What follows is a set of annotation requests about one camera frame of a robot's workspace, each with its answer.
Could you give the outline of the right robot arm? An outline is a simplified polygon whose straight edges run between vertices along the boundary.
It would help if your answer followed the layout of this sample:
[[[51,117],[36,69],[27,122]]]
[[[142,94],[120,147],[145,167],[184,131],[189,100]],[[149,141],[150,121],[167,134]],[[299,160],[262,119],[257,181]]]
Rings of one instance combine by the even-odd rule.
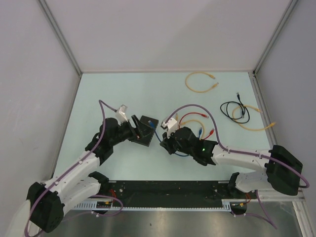
[[[197,163],[232,165],[250,169],[250,173],[233,173],[228,193],[239,198],[244,193],[273,188],[275,191],[296,196],[300,188],[302,163],[286,148],[274,145],[270,150],[241,151],[221,146],[217,141],[197,138],[190,128],[182,127],[162,135],[160,146],[170,155],[181,152]]]

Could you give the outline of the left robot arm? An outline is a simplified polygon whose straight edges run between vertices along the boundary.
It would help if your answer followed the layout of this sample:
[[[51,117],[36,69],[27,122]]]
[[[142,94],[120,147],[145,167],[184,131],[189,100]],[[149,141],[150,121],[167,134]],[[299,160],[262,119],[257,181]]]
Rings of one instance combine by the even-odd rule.
[[[70,167],[48,181],[34,182],[29,187],[30,221],[41,232],[55,230],[67,212],[85,199],[92,196],[102,198],[108,194],[109,179],[96,169],[113,154],[115,145],[126,140],[138,142],[153,132],[149,122],[135,115],[132,121],[133,125],[127,119],[105,118],[99,132]]]

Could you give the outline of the black network switch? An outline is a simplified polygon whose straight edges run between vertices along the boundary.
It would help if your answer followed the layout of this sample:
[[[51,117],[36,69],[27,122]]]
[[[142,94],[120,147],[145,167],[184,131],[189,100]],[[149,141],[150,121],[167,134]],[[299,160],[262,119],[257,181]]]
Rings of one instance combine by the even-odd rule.
[[[158,126],[159,120],[142,115],[140,118],[140,122],[146,125],[146,127],[142,126],[143,130],[145,131],[145,136],[147,136],[149,133],[152,133],[152,138],[153,138],[155,134],[155,130]]]

